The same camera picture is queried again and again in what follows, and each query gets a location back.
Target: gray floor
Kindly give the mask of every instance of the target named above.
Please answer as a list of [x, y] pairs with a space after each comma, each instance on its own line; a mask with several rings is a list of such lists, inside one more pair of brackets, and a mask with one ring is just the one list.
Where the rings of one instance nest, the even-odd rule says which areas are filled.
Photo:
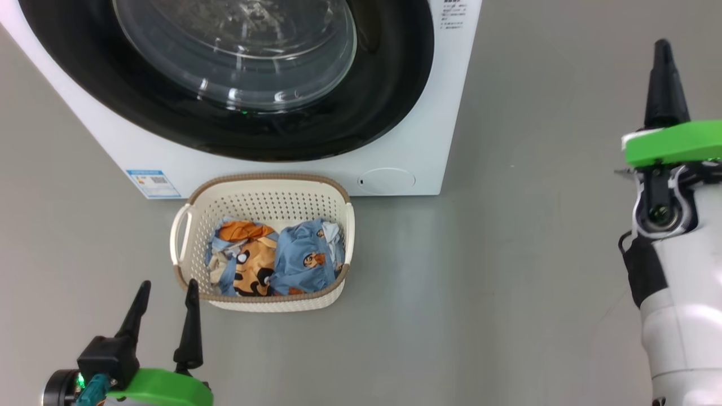
[[[442, 196], [356, 199], [332, 307], [203, 308], [217, 405], [645, 405], [639, 316], [616, 250], [634, 188], [612, 170], [668, 37], [696, 119], [722, 117], [722, 2], [487, 0]], [[112, 334], [153, 281], [138, 356], [172, 367], [180, 202], [148, 202], [0, 33], [4, 404]]]

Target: washing machine drum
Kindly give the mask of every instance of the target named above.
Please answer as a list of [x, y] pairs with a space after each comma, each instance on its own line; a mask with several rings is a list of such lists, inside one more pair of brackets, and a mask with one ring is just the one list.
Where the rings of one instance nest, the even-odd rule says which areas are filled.
[[427, 0], [19, 0], [88, 93], [171, 141], [313, 160], [397, 125], [433, 58]]

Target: laundry basket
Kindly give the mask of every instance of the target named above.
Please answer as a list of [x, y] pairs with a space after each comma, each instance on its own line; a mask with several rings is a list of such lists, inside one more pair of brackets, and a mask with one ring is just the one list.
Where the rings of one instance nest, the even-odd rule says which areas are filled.
[[[230, 297], [217, 293], [205, 258], [208, 242], [224, 216], [266, 224], [277, 232], [322, 217], [337, 223], [346, 257], [336, 282], [316, 293], [269, 297]], [[180, 240], [181, 226], [185, 235]], [[307, 175], [248, 175], [214, 179], [196, 190], [175, 216], [170, 229], [170, 258], [184, 289], [198, 281], [200, 299], [236, 311], [304, 311], [331, 305], [344, 289], [354, 253], [354, 209], [346, 191], [328, 178]]]

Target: green plastic bracket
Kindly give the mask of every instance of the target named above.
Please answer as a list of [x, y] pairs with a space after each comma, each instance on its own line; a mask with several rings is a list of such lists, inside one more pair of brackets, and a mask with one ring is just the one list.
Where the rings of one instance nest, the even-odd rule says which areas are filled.
[[139, 369], [124, 391], [108, 397], [127, 397], [156, 406], [212, 406], [213, 394], [198, 379], [165, 369]]
[[627, 141], [632, 168], [722, 159], [722, 121], [692, 121]]

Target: washing machine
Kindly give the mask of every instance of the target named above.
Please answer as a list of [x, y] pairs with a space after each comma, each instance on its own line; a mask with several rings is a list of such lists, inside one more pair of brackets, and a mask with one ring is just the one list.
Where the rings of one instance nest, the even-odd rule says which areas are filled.
[[281, 172], [328, 176], [352, 196], [433, 195], [480, 9], [0, 0], [0, 23], [149, 199]]

